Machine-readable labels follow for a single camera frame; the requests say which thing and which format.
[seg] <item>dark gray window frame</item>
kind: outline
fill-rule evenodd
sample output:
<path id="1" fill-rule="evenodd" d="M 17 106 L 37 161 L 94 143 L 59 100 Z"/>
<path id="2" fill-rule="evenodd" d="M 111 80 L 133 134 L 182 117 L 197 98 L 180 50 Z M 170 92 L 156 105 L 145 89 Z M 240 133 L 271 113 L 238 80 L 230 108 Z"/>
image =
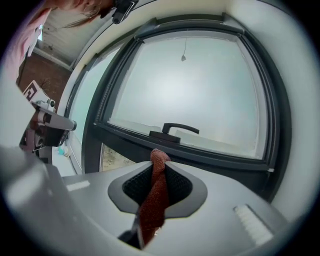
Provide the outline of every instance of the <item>dark gray window frame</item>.
<path id="1" fill-rule="evenodd" d="M 229 177 L 232 177 L 235 171 L 242 171 L 247 174 L 251 173 L 252 175 L 263 173 L 266 179 L 269 179 L 269 176 L 271 176 L 270 171 L 276 168 L 280 133 L 281 129 L 283 129 L 280 125 L 280 109 L 275 88 L 284 88 L 283 82 L 278 70 L 272 69 L 270 72 L 269 62 L 273 63 L 271 58 L 268 56 L 269 59 L 266 58 L 265 52 L 262 59 L 261 53 L 257 52 L 257 40 L 251 34 L 248 34 L 245 28 L 240 24 L 236 26 L 226 25 L 232 19 L 227 15 L 220 16 L 219 18 L 211 16 L 211 18 L 209 19 L 208 15 L 205 18 L 199 18 L 196 15 L 183 15 L 163 20 L 153 19 L 140 27 L 133 36 L 126 39 L 125 44 L 104 72 L 89 107 L 82 143 L 82 166 L 85 173 L 93 173 L 100 170 L 101 148 L 102 143 L 104 143 L 134 162 L 145 161 L 149 158 L 150 151 L 158 148 L 165 151 L 173 161 L 193 165 L 210 172 L 221 174 L 230 172 L 232 175 L 227 175 Z M 185 30 L 209 30 L 236 35 L 250 52 L 263 80 L 268 108 L 268 137 L 265 155 L 262 160 L 213 153 L 180 144 L 164 142 L 102 122 L 102 116 L 105 113 L 107 105 L 113 108 L 117 89 L 119 89 L 121 84 L 119 81 L 124 78 L 124 73 L 130 66 L 135 55 L 134 53 L 139 48 L 139 44 L 142 44 L 143 39 Z M 286 109 L 290 109 L 286 94 L 285 98 L 285 100 L 281 100 L 281 106 L 285 104 L 287 105 Z M 291 134 L 291 120 L 289 121 L 289 124 L 285 125 L 284 128 L 286 132 Z M 289 150 L 290 145 L 291 139 L 285 141 L 285 147 L 289 148 Z"/>
<path id="2" fill-rule="evenodd" d="M 76 79 L 76 81 L 74 83 L 74 86 L 73 86 L 73 88 L 71 90 L 71 94 L 70 94 L 69 99 L 68 99 L 68 102 L 66 104 L 66 108 L 65 108 L 65 112 L 64 112 L 64 116 L 66 118 L 69 118 L 69 116 L 70 116 L 72 104 L 74 103 L 74 100 L 75 100 L 75 97 L 76 97 L 76 94 L 78 92 L 78 89 L 79 89 L 79 86 L 81 84 L 82 79 L 84 78 L 86 72 L 89 71 L 93 67 L 93 65 L 97 61 L 98 57 L 99 57 L 99 54 L 95 54 L 93 56 L 93 58 L 89 61 L 89 63 L 84 65 L 83 69 L 80 71 L 80 74 L 79 74 L 79 76 L 77 77 L 77 79 Z"/>

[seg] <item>brown cloth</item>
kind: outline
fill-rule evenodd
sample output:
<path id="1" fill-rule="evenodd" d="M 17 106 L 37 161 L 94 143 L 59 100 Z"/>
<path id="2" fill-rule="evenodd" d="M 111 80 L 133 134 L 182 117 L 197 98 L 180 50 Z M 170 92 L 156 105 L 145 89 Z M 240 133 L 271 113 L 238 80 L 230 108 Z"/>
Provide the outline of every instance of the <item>brown cloth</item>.
<path id="1" fill-rule="evenodd" d="M 139 209 L 144 245 L 151 241 L 157 229 L 164 224 L 165 209 L 169 207 L 165 162 L 170 161 L 170 158 L 158 149 L 152 150 L 150 158 L 153 162 L 151 190 Z"/>

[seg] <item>black window handle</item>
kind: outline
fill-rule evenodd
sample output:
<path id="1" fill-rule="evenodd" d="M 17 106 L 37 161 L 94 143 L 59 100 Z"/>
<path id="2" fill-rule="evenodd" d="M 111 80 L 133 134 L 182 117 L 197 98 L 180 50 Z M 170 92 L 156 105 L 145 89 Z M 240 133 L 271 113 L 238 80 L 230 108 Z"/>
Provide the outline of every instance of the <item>black window handle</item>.
<path id="1" fill-rule="evenodd" d="M 194 132 L 196 134 L 199 134 L 199 130 L 194 127 L 180 124 L 180 123 L 166 122 L 163 125 L 162 132 L 157 132 L 152 130 L 150 131 L 149 136 L 162 139 L 168 142 L 180 143 L 181 138 L 168 134 L 172 127 L 182 128 L 182 129 Z"/>
<path id="2" fill-rule="evenodd" d="M 182 128 L 182 129 L 194 132 L 196 134 L 199 134 L 199 130 L 194 128 L 194 127 L 191 127 L 191 126 L 188 126 L 188 125 L 184 125 L 184 124 L 180 124 L 180 123 L 172 123 L 172 122 L 166 122 L 163 125 L 162 132 L 164 134 L 168 134 L 169 131 L 170 131 L 170 128 L 172 128 L 172 127 Z"/>

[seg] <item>black recessed slot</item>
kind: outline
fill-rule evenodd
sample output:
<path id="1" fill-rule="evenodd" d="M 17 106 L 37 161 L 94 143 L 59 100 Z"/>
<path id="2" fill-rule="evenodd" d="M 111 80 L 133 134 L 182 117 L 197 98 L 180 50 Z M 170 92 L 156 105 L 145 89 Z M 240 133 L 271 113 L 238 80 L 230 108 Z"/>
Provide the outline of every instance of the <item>black recessed slot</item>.
<path id="1" fill-rule="evenodd" d="M 142 205 L 152 188 L 152 173 L 153 166 L 150 166 L 146 170 L 143 170 L 134 177 L 128 179 L 122 186 L 123 192 L 139 206 Z M 170 206 L 182 201 L 190 195 L 193 185 L 188 178 L 168 166 L 165 167 L 164 173 Z"/>

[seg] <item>gray plastic panel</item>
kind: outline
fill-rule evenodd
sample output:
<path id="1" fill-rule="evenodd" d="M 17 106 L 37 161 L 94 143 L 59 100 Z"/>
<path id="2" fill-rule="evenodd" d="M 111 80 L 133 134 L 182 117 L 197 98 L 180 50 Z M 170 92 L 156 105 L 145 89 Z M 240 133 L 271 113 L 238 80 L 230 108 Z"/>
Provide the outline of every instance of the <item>gray plastic panel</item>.
<path id="1" fill-rule="evenodd" d="M 123 175 L 134 173 L 135 170 L 144 169 L 148 165 L 150 166 L 151 162 L 145 161 L 104 172 L 68 176 L 63 177 L 63 182 L 67 189 L 70 190 L 70 196 L 81 211 L 95 220 L 106 232 L 118 237 L 132 228 L 136 212 L 127 213 L 119 210 L 108 196 L 108 188 L 113 180 Z M 123 194 L 123 197 L 128 198 L 133 207 L 138 210 L 136 202 L 126 194 Z"/>
<path id="2" fill-rule="evenodd" d="M 286 226 L 283 216 L 241 183 L 189 165 L 171 164 L 201 179 L 208 196 L 190 217 L 166 219 L 146 252 L 158 256 L 231 256 L 253 249 L 255 242 L 235 214 L 236 206 L 250 206 L 273 234 Z"/>
<path id="3" fill-rule="evenodd" d="M 43 164 L 18 147 L 0 147 L 0 170 L 8 209 L 43 250 L 70 256 L 141 255 L 83 214 L 55 166 Z"/>

